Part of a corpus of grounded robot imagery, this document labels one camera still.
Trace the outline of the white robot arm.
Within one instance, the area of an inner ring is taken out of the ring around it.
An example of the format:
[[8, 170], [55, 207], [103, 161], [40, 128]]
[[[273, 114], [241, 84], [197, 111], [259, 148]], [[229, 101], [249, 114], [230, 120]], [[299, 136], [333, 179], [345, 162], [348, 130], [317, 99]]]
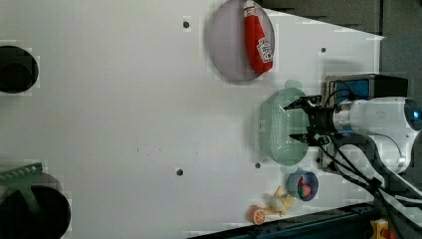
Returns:
[[368, 137], [377, 146], [382, 163], [396, 173], [411, 162], [414, 141], [421, 132], [421, 107], [405, 97], [343, 101], [323, 107], [321, 96], [299, 97], [284, 110], [301, 109], [309, 118], [307, 134], [292, 134], [309, 142], [312, 134]]

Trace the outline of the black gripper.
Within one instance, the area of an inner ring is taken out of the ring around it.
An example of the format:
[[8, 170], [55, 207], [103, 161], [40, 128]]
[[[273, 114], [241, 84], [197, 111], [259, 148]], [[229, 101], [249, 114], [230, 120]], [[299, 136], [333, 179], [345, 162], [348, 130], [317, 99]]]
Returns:
[[304, 96], [285, 107], [285, 110], [310, 109], [308, 133], [293, 133], [291, 138], [308, 146], [323, 146], [329, 143], [329, 137], [336, 133], [333, 124], [334, 108], [322, 108], [320, 102], [321, 95]]

